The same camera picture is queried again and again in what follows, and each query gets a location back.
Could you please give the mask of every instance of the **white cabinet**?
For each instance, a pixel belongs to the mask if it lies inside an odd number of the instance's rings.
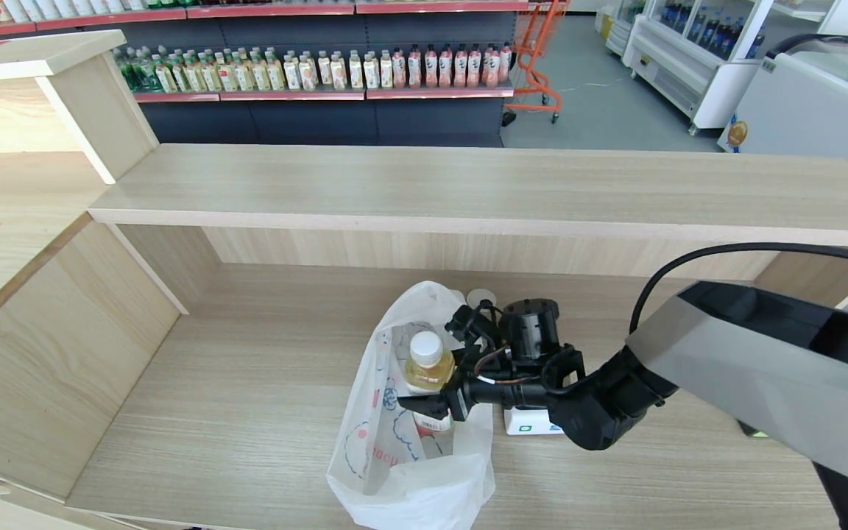
[[[642,11],[623,64],[689,116],[690,134],[728,124],[768,47],[803,33],[848,33],[848,0],[649,0]]]

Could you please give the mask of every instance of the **bottle cap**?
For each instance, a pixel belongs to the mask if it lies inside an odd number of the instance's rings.
[[[411,338],[411,359],[421,368],[431,368],[444,355],[444,343],[433,331],[421,331]]]

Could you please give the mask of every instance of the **green bottle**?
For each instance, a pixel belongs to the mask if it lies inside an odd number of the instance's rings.
[[[139,83],[137,78],[135,78],[133,67],[130,66],[130,63],[128,63],[127,60],[125,60],[124,53],[120,51],[120,48],[113,48],[113,60],[116,61],[117,68],[120,69],[120,74],[124,77],[124,80],[127,81],[127,87],[129,87],[131,91],[139,90]]]
[[[156,77],[155,64],[152,64],[152,61],[146,57],[144,50],[137,51],[135,56],[137,57],[137,64],[139,64],[138,69],[142,71],[142,78],[144,78],[144,90],[151,91],[151,93],[162,93],[162,83]]]

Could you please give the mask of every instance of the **bottle label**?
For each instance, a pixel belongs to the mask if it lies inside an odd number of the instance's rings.
[[[445,432],[450,430],[453,426],[453,419],[450,414],[448,414],[443,420],[435,420],[430,416],[425,416],[418,412],[412,412],[411,415],[414,416],[415,423],[424,427],[424,429],[432,430],[434,432]]]

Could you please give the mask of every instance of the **plastic bag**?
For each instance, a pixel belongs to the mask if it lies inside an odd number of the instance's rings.
[[[397,402],[410,395],[403,362],[411,336],[431,329],[445,346],[458,347],[444,323],[462,304],[460,292],[421,282],[391,305],[368,340],[326,472],[361,526],[465,530],[495,490],[491,405],[474,406],[447,439],[422,439]]]

